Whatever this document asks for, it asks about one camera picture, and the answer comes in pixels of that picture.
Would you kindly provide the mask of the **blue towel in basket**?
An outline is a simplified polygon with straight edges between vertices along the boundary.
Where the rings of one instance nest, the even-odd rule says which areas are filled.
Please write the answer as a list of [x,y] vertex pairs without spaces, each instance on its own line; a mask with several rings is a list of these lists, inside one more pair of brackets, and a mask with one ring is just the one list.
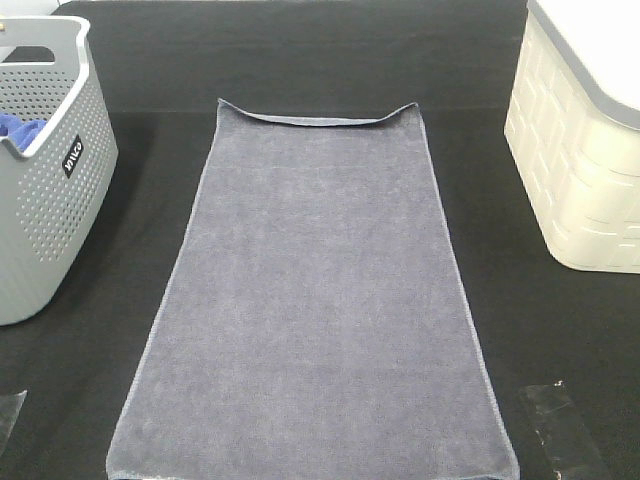
[[41,119],[23,121],[13,114],[0,114],[0,136],[10,139],[19,151],[25,151],[45,125]]

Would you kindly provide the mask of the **left clear tape strip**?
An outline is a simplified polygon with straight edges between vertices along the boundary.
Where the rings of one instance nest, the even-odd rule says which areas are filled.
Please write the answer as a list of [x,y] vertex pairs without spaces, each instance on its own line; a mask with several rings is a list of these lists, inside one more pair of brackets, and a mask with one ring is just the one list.
[[28,391],[0,396],[0,454],[3,454]]

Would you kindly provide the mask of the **cream white storage basket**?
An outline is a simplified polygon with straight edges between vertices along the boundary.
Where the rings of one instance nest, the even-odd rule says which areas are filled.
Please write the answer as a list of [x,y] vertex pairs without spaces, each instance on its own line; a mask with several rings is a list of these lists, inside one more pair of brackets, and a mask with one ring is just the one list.
[[531,1],[504,134],[550,254],[639,270],[639,5]]

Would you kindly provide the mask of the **grey microfibre towel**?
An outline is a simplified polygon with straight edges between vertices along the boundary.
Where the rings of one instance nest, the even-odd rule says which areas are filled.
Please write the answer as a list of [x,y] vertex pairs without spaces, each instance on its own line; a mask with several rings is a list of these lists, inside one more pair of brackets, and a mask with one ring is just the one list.
[[111,479],[516,479],[416,104],[220,102]]

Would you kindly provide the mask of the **right clear tape strip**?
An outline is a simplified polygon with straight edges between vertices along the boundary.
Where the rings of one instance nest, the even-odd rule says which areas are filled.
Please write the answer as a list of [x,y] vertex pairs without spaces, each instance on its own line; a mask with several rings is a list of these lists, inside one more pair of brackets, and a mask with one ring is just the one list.
[[528,385],[519,394],[556,479],[612,478],[562,380]]

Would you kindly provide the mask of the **grey perforated laundry basket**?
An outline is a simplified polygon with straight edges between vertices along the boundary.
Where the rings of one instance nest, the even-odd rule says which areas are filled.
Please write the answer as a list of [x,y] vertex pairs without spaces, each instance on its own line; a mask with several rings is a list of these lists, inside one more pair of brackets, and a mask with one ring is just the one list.
[[77,16],[1,22],[10,51],[41,47],[49,61],[1,65],[1,113],[28,128],[1,131],[1,323],[52,299],[101,208],[118,148],[88,41]]

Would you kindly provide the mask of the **clear tape strip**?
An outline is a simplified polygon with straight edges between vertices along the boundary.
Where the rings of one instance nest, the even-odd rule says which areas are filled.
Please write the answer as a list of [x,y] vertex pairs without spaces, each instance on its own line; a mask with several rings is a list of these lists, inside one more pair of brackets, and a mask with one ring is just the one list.
[[528,385],[519,394],[556,479],[612,478],[562,380]]
[[0,396],[0,454],[3,454],[28,391]]

